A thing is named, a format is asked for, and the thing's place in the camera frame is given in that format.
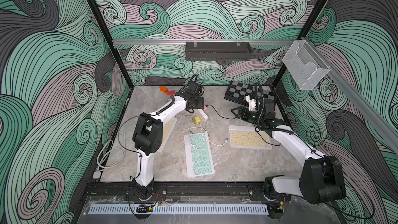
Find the yellow charger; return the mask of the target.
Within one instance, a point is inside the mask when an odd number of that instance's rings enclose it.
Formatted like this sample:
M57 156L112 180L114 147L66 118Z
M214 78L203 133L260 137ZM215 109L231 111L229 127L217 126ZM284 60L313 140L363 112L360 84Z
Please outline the yellow charger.
M193 117L193 123L194 123L194 124L201 123L201 118L200 118L199 116Z

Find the yellow wireless keyboard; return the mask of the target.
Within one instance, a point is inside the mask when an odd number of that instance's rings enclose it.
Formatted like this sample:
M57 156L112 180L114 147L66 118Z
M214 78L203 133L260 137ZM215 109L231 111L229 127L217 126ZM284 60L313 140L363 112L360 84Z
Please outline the yellow wireless keyboard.
M178 119L174 117L171 120L169 120L163 127L163 139L162 139L162 144L158 150L159 152L162 152L162 150L164 149L164 146L166 145L167 141L169 140L170 135L175 127L177 120Z
M230 125L230 145L233 148L271 150L270 139L266 132L257 133L253 126Z

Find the green wireless keyboard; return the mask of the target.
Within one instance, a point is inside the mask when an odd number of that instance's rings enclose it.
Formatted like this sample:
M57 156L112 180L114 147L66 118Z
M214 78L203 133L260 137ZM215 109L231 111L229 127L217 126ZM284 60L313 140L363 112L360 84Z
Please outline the green wireless keyboard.
M187 175L198 177L215 173L207 132L184 136Z

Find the white power strip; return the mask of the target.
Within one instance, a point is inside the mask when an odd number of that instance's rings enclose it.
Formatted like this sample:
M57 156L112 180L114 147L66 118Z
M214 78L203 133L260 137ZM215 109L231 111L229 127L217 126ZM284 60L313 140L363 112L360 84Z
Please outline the white power strip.
M201 117L201 119L202 119L203 121L207 121L207 120L208 120L208 116L207 116L207 114L204 112L204 110L198 109L198 113L199 113L199 115L200 115L200 117Z

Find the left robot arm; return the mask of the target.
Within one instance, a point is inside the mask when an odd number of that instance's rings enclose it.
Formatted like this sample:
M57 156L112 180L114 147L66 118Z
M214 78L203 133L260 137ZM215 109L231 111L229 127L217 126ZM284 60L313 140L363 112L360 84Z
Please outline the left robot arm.
M160 109L139 115L132 137L138 152L137 173L132 183L140 197L147 199L152 195L154 154L163 142L163 126L182 111L202 109L204 91L201 84L189 82Z

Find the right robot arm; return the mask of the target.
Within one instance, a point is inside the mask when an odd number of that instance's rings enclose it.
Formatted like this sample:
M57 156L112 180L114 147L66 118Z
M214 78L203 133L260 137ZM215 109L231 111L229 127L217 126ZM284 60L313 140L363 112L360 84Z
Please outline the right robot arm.
M341 200L346 197L344 173L335 156L327 156L301 139L282 119L266 111L268 102L263 96L244 97L246 106L231 110L237 119L254 125L289 151L302 167L299 178L284 175L267 177L263 191L267 198L277 194L301 197L311 204Z

